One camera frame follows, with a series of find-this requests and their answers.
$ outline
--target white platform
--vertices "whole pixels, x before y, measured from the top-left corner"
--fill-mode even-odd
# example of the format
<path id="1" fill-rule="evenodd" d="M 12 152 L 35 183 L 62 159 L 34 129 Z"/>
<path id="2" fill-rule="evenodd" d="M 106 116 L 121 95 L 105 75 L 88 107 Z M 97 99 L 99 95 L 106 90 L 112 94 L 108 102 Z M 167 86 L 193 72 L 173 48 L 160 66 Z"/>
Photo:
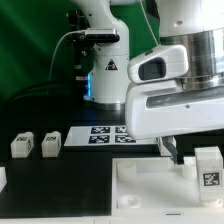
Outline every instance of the white platform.
<path id="1" fill-rule="evenodd" d="M 136 162 L 137 176 L 134 181 L 124 182 L 118 179 L 117 163 L 123 160 Z M 117 202 L 124 195 L 139 197 L 141 208 L 118 208 Z M 175 216 L 176 220 L 192 219 L 190 223 L 197 223 L 191 217 L 200 215 L 198 223 L 211 223 L 208 217 L 216 220 L 221 215 L 220 221 L 224 221 L 224 208 L 203 207 L 199 201 L 197 180 L 185 179 L 182 176 L 182 166 L 174 165 L 170 158 L 114 159 L 112 215 L 132 216 L 135 220 L 138 217 L 138 223 L 145 223 L 142 217 L 155 218 L 155 223 L 160 223 L 158 220 L 161 223 L 162 220 L 167 220 L 166 223 L 169 223 L 170 216 Z"/>

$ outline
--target warning label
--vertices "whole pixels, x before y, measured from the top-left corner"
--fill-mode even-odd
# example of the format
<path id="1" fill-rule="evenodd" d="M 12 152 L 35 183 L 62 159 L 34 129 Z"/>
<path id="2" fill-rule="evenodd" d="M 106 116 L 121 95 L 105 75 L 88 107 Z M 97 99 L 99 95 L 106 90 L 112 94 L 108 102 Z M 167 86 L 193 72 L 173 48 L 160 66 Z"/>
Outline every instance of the warning label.
<path id="1" fill-rule="evenodd" d="M 113 61 L 113 59 L 110 60 L 110 62 L 107 65 L 105 70 L 118 70 L 116 64 Z"/>

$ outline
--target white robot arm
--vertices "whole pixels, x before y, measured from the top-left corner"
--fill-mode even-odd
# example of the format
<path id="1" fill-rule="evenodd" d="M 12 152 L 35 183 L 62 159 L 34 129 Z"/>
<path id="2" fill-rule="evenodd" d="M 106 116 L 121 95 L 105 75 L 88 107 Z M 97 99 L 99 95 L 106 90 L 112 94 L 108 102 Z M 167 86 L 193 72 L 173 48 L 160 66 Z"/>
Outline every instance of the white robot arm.
<path id="1" fill-rule="evenodd" d="M 129 63 L 127 131 L 144 139 L 224 128 L 224 1 L 156 3 L 161 45 Z"/>
<path id="2" fill-rule="evenodd" d="M 119 41 L 95 44 L 94 67 L 89 73 L 89 90 L 85 100 L 102 109 L 124 108 L 129 84 L 129 30 L 115 18 L 110 5 L 133 4 L 138 0 L 71 0 L 79 7 L 96 34 L 114 30 Z"/>

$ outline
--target blue light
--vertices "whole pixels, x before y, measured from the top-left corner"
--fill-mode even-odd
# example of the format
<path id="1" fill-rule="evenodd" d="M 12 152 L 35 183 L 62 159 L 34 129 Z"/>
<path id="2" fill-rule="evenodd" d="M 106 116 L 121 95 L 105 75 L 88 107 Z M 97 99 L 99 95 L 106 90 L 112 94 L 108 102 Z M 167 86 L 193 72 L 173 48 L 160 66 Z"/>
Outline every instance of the blue light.
<path id="1" fill-rule="evenodd" d="M 87 76 L 87 94 L 86 97 L 90 98 L 90 89 L 91 89 L 91 83 L 90 83 L 91 74 L 89 73 Z"/>

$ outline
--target black table surface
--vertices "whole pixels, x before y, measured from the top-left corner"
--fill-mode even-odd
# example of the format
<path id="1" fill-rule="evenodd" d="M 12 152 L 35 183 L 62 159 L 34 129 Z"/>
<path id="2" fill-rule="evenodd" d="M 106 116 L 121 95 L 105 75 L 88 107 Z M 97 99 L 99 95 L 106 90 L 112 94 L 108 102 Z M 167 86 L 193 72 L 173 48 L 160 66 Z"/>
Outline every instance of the black table surface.
<path id="1" fill-rule="evenodd" d="M 69 96 L 30 96 L 0 114 L 0 166 L 7 185 L 0 194 L 0 218 L 105 216 L 111 214 L 112 159 L 159 156 L 146 146 L 62 147 L 58 158 L 44 159 L 41 142 L 59 131 L 64 143 L 71 126 L 124 125 L 124 111 L 87 107 Z M 18 133 L 34 133 L 26 159 L 12 159 L 10 143 Z M 223 131 L 176 136 L 177 148 L 192 155 L 195 146 L 223 148 Z"/>

